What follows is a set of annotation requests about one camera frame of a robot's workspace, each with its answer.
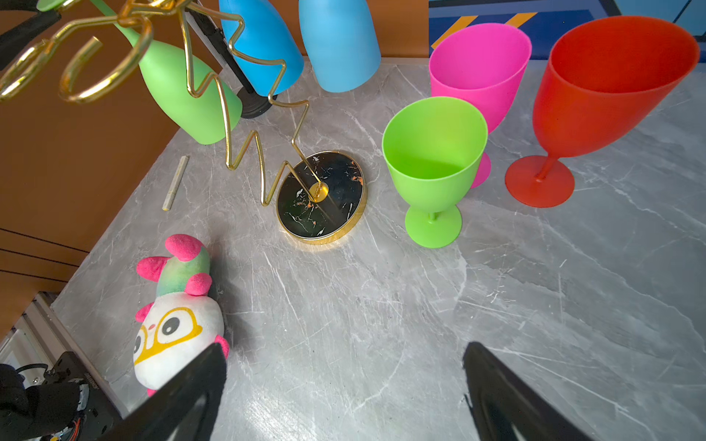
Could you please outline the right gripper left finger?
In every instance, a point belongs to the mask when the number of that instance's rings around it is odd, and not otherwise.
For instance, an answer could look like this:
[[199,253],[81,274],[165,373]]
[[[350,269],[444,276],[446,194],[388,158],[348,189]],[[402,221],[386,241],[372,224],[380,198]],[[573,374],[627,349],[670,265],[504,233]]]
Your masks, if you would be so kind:
[[226,360],[209,345],[103,440],[209,440],[218,416]]

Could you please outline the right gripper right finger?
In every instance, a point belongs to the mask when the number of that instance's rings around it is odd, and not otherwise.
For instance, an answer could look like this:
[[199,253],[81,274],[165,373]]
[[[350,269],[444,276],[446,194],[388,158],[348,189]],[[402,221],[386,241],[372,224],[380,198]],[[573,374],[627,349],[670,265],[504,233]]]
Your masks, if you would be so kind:
[[466,402],[481,440],[590,441],[481,343],[467,345],[463,368]]

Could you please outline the green wine glass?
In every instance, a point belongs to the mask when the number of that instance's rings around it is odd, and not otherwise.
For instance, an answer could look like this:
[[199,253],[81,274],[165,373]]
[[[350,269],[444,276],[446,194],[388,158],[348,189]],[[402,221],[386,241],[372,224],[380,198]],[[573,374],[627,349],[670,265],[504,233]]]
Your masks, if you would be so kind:
[[438,249],[458,238],[463,217],[457,204],[474,183],[487,138],[480,110],[454,97],[421,99],[390,120],[382,153],[409,205],[404,227],[416,244]]
[[[131,45],[126,57],[93,86],[75,92],[75,80],[101,47],[100,40],[93,38],[64,68],[60,97],[76,104],[95,101],[117,89],[138,70],[152,98],[169,119],[203,145],[225,141],[230,147],[243,105],[221,77],[193,54],[185,16],[187,10],[196,10],[198,6],[192,1],[127,1],[116,12],[103,1],[95,1],[93,5],[102,13],[100,17],[71,21],[49,40],[42,40],[23,54],[23,60],[29,63],[28,71],[34,72],[47,64],[73,32],[113,25]],[[153,17],[176,19],[181,47],[154,38]]]

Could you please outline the red wine glass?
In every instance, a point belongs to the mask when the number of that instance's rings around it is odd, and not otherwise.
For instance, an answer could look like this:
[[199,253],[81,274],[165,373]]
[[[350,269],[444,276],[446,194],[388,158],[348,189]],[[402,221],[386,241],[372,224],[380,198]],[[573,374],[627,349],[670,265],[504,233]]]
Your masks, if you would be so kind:
[[535,208],[566,202],[575,178],[562,159],[621,139],[699,60],[696,39],[659,18],[602,18],[568,31],[550,52],[534,101],[533,131],[546,154],[507,169],[511,196]]

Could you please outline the pink wine glass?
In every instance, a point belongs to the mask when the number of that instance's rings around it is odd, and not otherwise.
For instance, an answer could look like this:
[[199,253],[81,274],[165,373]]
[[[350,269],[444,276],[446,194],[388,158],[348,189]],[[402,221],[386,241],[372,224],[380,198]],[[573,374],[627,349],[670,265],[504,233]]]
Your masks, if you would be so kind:
[[530,37],[511,25],[484,23],[462,29],[430,55],[431,95],[471,103],[494,132],[514,103],[531,54]]

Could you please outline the light blue wine glass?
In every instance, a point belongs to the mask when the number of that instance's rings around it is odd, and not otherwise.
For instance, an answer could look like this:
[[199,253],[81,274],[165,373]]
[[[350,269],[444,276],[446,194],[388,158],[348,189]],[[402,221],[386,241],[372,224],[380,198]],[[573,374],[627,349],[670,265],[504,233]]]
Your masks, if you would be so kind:
[[343,93],[365,84],[382,55],[365,0],[301,0],[303,44],[323,90]]

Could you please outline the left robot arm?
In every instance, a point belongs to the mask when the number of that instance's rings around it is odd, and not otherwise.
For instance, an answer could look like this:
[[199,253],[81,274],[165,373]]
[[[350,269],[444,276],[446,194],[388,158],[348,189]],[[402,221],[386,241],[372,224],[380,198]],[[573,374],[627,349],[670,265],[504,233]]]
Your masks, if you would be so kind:
[[80,413],[84,386],[77,382],[25,388],[22,376],[1,365],[1,439],[29,440],[61,432]]

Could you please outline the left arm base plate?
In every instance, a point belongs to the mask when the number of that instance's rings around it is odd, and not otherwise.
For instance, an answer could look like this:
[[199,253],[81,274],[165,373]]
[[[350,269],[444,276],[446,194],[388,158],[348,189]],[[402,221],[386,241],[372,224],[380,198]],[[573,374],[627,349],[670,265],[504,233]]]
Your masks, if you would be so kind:
[[51,387],[50,410],[66,425],[42,440],[99,440],[122,421],[107,389],[74,351],[62,353],[45,372],[45,385]]

